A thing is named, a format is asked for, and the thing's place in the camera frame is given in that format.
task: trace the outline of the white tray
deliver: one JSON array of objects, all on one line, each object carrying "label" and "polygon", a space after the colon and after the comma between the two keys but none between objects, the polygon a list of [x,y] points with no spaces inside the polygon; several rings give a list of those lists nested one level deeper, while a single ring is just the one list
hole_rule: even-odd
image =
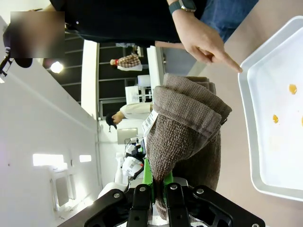
[{"label": "white tray", "polygon": [[303,201],[303,17],[292,18],[241,66],[252,183],[262,193]]}]

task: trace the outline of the white label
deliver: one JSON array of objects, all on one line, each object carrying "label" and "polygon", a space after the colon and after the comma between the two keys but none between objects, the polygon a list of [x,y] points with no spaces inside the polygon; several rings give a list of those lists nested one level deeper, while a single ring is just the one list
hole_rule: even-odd
[{"label": "white label", "polygon": [[142,123],[142,129],[143,129],[143,135],[144,137],[147,136],[147,134],[150,132],[153,124],[155,123],[158,113],[156,111],[152,111],[151,114],[146,118],[146,120]]}]

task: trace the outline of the hand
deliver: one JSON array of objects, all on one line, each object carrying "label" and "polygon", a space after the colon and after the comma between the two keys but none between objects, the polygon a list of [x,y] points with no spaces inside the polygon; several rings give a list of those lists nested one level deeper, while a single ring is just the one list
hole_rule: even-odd
[{"label": "hand", "polygon": [[223,62],[237,72],[243,71],[225,52],[224,43],[216,30],[199,21],[193,13],[181,9],[172,16],[181,42],[194,58],[206,64]]}]

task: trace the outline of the watch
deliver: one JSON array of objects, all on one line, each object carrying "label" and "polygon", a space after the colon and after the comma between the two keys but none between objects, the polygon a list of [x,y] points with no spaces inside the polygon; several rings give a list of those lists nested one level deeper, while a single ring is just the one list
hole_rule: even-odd
[{"label": "watch", "polygon": [[194,13],[196,11],[196,5],[193,0],[177,0],[171,3],[169,6],[169,11],[171,15],[178,9]]}]

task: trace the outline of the tray rim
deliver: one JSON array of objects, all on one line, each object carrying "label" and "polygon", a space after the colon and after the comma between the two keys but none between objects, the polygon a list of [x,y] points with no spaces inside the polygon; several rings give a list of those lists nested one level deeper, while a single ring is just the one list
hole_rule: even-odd
[{"label": "tray rim", "polygon": [[[250,65],[250,61],[260,52],[268,46],[273,39],[279,37],[283,30],[294,23],[295,20],[302,20],[303,16],[296,16],[291,18],[283,27],[281,27],[275,34],[273,34],[267,41],[265,41],[257,50],[255,50],[250,56],[248,56],[242,63],[241,67],[243,68],[243,72],[238,74],[238,83],[241,93],[242,105],[244,109],[245,115],[245,123],[246,130],[248,136],[248,144],[249,144],[249,154],[250,154],[250,178],[254,188],[261,193],[281,197],[285,199],[291,199],[296,201],[303,201],[303,190],[296,189],[288,189],[282,187],[275,187],[265,184],[260,176],[260,163],[259,163],[259,149],[258,149],[258,135],[257,135],[257,126],[255,121],[254,108],[251,100],[250,88],[248,85],[248,69],[256,64],[262,58],[259,58],[252,65]],[[262,57],[267,56],[271,51],[264,54]]]}]

